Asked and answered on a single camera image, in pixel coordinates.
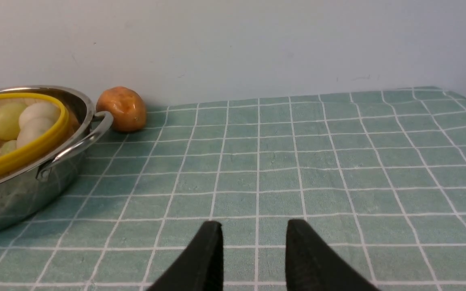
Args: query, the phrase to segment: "white onion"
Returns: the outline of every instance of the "white onion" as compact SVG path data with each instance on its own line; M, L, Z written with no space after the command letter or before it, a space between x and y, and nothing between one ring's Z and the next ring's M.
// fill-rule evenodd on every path
M43 135L53 124L55 124L55 122L46 117L29 120L21 129L15 145L18 149L24 147L26 144L29 144Z
M19 128L22 130L23 127L35 118L49 118L53 122L57 122L61 115L60 109L50 102L34 103L21 113L19 116Z

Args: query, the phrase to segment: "metal handle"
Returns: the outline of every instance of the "metal handle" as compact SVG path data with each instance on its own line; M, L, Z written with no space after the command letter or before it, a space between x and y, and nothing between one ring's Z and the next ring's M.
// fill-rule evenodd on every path
M45 162L42 167L39 168L36 178L38 180L46 180L50 175L51 168L56 164L59 164L63 160L67 160L79 153L85 151L89 146L99 140L112 125L113 117L108 111L100 111L95 113L92 121L101 121L98 126L91 131L85 138L77 142L76 144L64 149L51 160Z

